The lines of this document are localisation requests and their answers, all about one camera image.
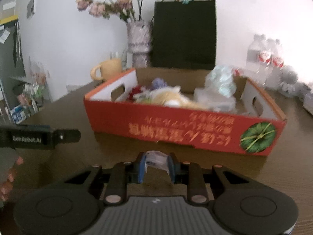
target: yellow mug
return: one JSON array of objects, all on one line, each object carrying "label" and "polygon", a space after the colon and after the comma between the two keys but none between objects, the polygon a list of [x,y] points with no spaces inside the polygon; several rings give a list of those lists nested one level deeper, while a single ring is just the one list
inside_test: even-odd
[{"label": "yellow mug", "polygon": [[[100,70],[101,77],[96,75],[97,70]],[[106,60],[93,67],[90,76],[93,80],[108,80],[122,72],[122,62],[119,58]]]}]

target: plastic bag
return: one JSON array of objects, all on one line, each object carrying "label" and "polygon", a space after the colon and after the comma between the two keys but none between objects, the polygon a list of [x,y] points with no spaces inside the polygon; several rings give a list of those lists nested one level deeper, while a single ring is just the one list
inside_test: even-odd
[{"label": "plastic bag", "polygon": [[216,66],[205,78],[204,87],[229,98],[236,92],[233,69],[228,66]]},{"label": "plastic bag", "polygon": [[151,166],[157,169],[168,170],[168,163],[167,163],[168,155],[159,152],[159,151],[147,151],[146,153],[146,165]]}]

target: black paper bag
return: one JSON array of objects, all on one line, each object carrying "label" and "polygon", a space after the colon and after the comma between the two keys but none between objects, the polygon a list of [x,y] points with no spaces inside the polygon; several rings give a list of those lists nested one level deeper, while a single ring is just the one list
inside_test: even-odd
[{"label": "black paper bag", "polygon": [[153,67],[205,69],[215,67],[215,0],[155,2]]}]

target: plastic water bottle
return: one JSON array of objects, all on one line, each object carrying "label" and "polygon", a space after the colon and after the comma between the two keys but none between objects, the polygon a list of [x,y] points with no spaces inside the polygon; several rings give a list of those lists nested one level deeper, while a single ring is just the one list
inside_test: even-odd
[{"label": "plastic water bottle", "polygon": [[260,54],[259,54],[259,63],[264,66],[268,66],[271,62],[272,52],[269,48],[268,42],[266,42],[266,36],[261,35],[260,41]]},{"label": "plastic water bottle", "polygon": [[255,65],[258,62],[258,57],[261,49],[260,38],[261,38],[260,35],[255,34],[253,36],[253,42],[248,47],[247,67],[249,67],[250,65]]},{"label": "plastic water bottle", "polygon": [[272,64],[274,67],[282,68],[284,65],[284,51],[279,39],[275,42],[275,48],[273,51]]},{"label": "plastic water bottle", "polygon": [[278,90],[282,81],[281,68],[284,65],[284,53],[279,39],[277,39],[276,41],[271,40],[269,45],[271,45],[270,49],[273,54],[270,75],[266,80],[266,87],[273,90]]}]

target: table surface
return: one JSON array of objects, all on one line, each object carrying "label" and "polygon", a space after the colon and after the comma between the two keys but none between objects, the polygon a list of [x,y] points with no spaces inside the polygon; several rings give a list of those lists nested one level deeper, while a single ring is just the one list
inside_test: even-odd
[{"label": "table surface", "polygon": [[[91,130],[83,104],[83,96],[93,87],[93,82],[80,88],[44,110],[27,119],[29,124],[46,124],[53,128],[77,128],[81,140],[75,144],[58,145],[54,151],[19,149],[25,163],[18,167],[18,178],[12,199],[52,181],[79,171],[85,166],[101,164],[111,168],[121,161],[135,160],[141,151],[158,150],[174,152],[179,161],[192,161],[202,168],[214,164],[225,165],[292,197],[299,208],[299,219],[294,235],[312,234],[313,230],[313,119],[302,108],[298,99],[289,99],[272,93],[276,103],[288,118],[287,125],[273,152],[268,157],[217,153],[190,146],[169,143],[145,142]],[[181,195],[185,185],[173,185],[166,172],[149,170],[141,185],[129,185],[132,195]],[[9,203],[0,214],[2,235],[18,235]]]}]

